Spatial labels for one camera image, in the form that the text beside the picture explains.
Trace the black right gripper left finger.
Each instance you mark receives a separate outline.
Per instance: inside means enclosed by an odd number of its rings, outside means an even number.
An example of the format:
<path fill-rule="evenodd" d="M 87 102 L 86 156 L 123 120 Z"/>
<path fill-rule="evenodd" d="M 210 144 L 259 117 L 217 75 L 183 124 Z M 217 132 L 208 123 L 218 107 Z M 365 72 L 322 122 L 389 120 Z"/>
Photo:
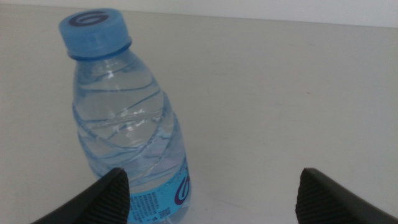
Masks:
<path fill-rule="evenodd" d="M 127 174 L 122 168 L 113 168 L 82 193 L 34 224 L 126 224 L 129 208 Z"/>

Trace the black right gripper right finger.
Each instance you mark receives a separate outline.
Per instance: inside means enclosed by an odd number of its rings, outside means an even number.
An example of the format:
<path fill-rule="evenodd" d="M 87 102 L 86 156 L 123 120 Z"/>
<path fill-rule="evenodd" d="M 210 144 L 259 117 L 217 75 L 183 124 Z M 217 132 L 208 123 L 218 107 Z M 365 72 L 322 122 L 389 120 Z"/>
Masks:
<path fill-rule="evenodd" d="M 299 223 L 397 224 L 396 217 L 315 168 L 305 168 L 300 175 L 295 214 Z"/>

